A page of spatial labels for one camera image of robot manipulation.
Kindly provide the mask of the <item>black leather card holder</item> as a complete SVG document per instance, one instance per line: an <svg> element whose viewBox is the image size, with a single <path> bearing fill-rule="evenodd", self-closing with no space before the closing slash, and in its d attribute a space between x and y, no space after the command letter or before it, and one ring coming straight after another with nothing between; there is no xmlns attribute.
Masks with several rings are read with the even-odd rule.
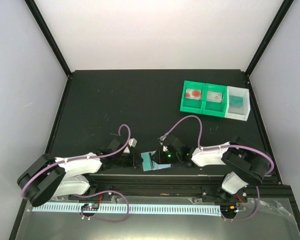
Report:
<svg viewBox="0 0 300 240"><path fill-rule="evenodd" d="M152 171L157 171L157 170L165 170L165 169L170 169L172 168L172 164L157 164L153 161L153 165L155 167L155 170L151 170L151 171L143 171L142 169L142 161L136 161L136 168L139 168L141 170L141 172L143 173L147 173L147 172L152 172Z"/></svg>

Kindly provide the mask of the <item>white card red pattern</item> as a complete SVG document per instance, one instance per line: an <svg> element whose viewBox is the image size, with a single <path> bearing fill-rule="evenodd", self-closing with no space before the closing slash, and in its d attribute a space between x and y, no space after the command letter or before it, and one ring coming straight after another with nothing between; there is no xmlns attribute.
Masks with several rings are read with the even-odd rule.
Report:
<svg viewBox="0 0 300 240"><path fill-rule="evenodd" d="M206 93L206 101L212 103L221 103L223 99L223 94L221 92L210 91Z"/></svg>

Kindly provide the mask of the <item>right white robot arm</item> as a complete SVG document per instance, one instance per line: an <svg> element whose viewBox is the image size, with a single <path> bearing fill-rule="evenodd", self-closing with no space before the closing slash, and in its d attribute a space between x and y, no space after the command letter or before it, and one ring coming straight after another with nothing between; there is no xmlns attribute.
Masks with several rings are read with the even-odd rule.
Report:
<svg viewBox="0 0 300 240"><path fill-rule="evenodd" d="M161 141L161 148L146 153L143 161L149 161L152 170L184 167L226 166L229 169L219 186L204 187L202 194L208 201L230 203L247 186L258 187L264 177L275 167L267 152L253 148L248 141L236 137L221 145L186 146L175 136Z"/></svg>

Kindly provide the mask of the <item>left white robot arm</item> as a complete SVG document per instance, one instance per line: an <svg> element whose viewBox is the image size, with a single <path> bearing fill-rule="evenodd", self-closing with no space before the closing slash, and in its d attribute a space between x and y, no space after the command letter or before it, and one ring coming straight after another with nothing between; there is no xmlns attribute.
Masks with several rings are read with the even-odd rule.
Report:
<svg viewBox="0 0 300 240"><path fill-rule="evenodd" d="M117 136L108 146L84 155L54 157L45 153L17 179L21 196L33 207L65 195L82 195L91 200L97 195L98 188L87 176L98 171L139 168L143 159L135 149L136 145L135 138L125 143Z"/></svg>

